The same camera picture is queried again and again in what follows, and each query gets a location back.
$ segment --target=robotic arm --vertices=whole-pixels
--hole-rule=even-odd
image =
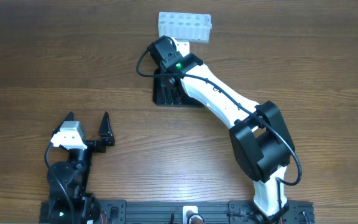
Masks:
[[[256,216],[261,223],[274,223],[288,210],[283,184],[277,184],[276,178],[284,178],[287,165],[290,163],[289,150],[269,130],[255,137],[253,132],[264,127],[254,119],[250,119],[245,111],[240,110],[214,86],[203,80],[179,74],[212,81],[248,111],[268,122],[294,149],[280,110],[270,101],[259,105],[236,93],[216,78],[202,60],[193,54],[188,54],[187,48],[177,46],[180,46],[177,40],[162,36],[147,50],[155,63],[159,65],[160,73],[177,75],[170,77],[166,85],[202,103],[227,126],[236,161],[254,181],[254,204],[260,211],[260,214]]]

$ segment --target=wooden table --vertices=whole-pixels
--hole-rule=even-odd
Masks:
[[[37,222],[44,152],[69,111],[116,146],[93,157],[89,191],[128,201],[252,200],[227,128],[204,108],[158,107],[138,76],[160,11],[212,15],[191,51],[240,94],[281,109],[303,179],[290,200],[318,223],[358,223],[358,1],[0,0],[0,222]],[[142,69],[152,72],[150,57]],[[67,158],[54,149],[50,160]],[[296,177],[294,163],[287,180]]]

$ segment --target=white connector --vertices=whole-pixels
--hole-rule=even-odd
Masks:
[[[160,12],[158,33],[190,42],[209,42],[212,29],[211,15],[182,12]]]

